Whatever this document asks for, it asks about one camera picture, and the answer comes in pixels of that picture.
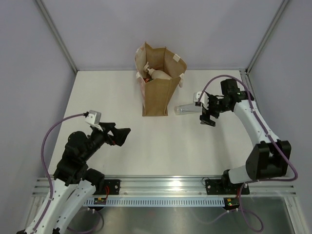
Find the green dish soap bottle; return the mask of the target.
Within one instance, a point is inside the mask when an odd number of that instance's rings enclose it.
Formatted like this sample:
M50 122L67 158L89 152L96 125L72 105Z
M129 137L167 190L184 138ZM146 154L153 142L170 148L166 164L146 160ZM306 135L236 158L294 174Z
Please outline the green dish soap bottle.
M143 80L144 80L146 83L148 83L148 82L152 81L153 79L152 79L152 78L144 78Z

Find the brown canvas tote bag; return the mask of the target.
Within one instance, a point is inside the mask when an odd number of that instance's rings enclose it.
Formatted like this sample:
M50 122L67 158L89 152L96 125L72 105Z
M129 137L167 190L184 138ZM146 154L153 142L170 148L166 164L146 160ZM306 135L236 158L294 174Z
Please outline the brown canvas tote bag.
M144 78L151 76L143 71L146 63L155 70L161 70L172 77L171 80L153 79L146 83ZM167 47L153 48L143 43L135 53L136 80L142 95L142 115L158 117L168 115L168 104L177 87L183 86L187 64Z

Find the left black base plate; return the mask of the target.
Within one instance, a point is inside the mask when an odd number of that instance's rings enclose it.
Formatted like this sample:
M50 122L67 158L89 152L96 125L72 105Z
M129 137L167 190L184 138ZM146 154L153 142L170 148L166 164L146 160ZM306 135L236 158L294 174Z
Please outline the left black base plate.
M119 195L119 190L119 179L104 179L96 185L94 195Z

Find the silver squeeze tube clear cap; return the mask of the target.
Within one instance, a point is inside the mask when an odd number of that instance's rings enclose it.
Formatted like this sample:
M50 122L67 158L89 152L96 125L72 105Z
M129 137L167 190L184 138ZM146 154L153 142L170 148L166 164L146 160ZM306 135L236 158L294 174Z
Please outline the silver squeeze tube clear cap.
M201 112L202 108L200 106L196 106L195 103L179 105L174 108L174 113L176 115L195 114Z

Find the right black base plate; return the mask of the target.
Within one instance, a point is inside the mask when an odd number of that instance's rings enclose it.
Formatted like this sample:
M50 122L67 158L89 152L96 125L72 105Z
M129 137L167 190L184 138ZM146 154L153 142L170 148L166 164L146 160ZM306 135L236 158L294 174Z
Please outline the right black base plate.
M223 183L221 179L206 178L204 181L207 195L238 195L242 186L242 183Z

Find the right aluminium frame post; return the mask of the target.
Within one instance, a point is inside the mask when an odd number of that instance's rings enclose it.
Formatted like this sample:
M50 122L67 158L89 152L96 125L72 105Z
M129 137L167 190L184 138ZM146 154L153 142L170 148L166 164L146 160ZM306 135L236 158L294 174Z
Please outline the right aluminium frame post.
M272 20L270 21L268 28L266 29L259 45L257 46L255 53L253 54L248 66L245 69L245 72L247 75L249 75L251 73L254 65L256 64L259 56L261 55L262 51L264 50L266 44L268 43L271 35L274 33L277 25L279 24L280 19L282 18L283 14L286 11L290 2L291 2L290 0L282 0L281 1L281 4L279 5L278 9L276 10Z

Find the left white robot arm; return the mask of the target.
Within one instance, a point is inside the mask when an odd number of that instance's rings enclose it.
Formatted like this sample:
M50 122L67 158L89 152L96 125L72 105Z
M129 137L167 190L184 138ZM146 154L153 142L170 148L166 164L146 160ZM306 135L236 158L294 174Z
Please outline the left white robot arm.
M93 194L108 192L105 175L90 169L87 161L103 144L121 147L130 128L118 129L115 123L92 127L90 135L82 131L69 135L61 160L53 177L50 191L30 225L21 234L62 234L83 203Z

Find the left aluminium frame post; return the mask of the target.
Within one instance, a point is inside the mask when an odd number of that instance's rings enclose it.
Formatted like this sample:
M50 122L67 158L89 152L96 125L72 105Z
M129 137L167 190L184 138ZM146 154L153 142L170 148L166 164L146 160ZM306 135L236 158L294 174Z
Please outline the left aluminium frame post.
M61 50L62 54L64 55L67 63L69 64L72 71L76 75L78 73L78 68L77 68L72 56L70 55L61 35L60 35L60 33L59 33L55 23L54 23L49 11L48 11L47 6L45 5L43 0L34 0L34 4L38 8L39 13L43 17L48 29L50 30L54 40L56 41L56 43L59 47L59 49Z

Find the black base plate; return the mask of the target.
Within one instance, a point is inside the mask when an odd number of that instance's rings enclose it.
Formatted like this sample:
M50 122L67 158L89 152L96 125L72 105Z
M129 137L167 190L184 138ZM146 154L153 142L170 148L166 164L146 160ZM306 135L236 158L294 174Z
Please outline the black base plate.
M119 190L119 179L104 179L96 185L94 195L119 195Z
M221 179L206 178L204 181L207 195L238 195L242 186L242 183L223 183Z

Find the aluminium mounting rail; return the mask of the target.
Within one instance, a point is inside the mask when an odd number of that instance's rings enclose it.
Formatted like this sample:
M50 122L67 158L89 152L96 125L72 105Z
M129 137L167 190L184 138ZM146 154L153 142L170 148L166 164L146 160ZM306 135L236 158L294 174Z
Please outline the aluminium mounting rail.
M126 197L197 197L208 196L201 177L167 176L167 177L120 177L107 179L120 180L119 196ZM248 196L275 197L296 196L291 182L257 182L249 184Z

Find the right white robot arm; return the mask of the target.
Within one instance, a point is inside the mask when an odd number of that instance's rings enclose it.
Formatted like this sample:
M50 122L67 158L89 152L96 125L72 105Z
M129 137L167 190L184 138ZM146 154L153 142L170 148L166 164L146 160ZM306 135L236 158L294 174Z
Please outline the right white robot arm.
M220 180L207 179L208 193L225 192L231 194L246 186L249 181L274 181L285 176L289 166L291 145L272 132L256 108L254 97L247 87L241 90L235 77L225 75L221 81L220 96L209 94L206 90L194 94L194 103L202 108L201 124L214 127L213 118L221 113L233 112L243 124L253 149L243 166L223 172Z

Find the beige pump dispenser bottle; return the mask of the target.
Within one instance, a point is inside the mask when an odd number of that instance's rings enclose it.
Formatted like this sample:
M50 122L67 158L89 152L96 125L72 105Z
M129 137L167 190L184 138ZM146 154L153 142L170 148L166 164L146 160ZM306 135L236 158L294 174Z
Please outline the beige pump dispenser bottle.
M165 79L165 80L171 80L172 79L172 77L169 76L167 73L165 73L161 70L155 70L155 69L151 68L148 62L143 67L143 71L148 73L152 79Z

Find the aluminium frame post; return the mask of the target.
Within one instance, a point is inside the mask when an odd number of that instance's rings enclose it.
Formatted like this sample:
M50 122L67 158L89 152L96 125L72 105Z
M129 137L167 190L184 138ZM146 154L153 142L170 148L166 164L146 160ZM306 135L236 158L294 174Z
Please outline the aluminium frame post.
M39 13L43 17L48 29L50 30L54 40L56 41L56 43L59 47L59 49L61 50L62 54L64 55L67 63L69 64L72 71L76 75L78 73L78 68L77 68L72 56L70 55L61 35L60 35L60 33L59 33L55 23L54 23L49 11L48 11L47 6L45 5L43 0L34 0L34 4L38 8Z
M259 45L257 46L255 53L253 54L248 66L245 69L245 72L247 75L249 75L251 73L254 65L256 64L259 56L261 55L262 51L264 50L266 44L268 43L271 35L274 33L277 25L279 24L280 19L282 18L283 14L286 11L290 2L291 2L290 0L282 0L281 1L281 4L279 5L278 9L276 10L272 20L270 21L268 28L266 29Z

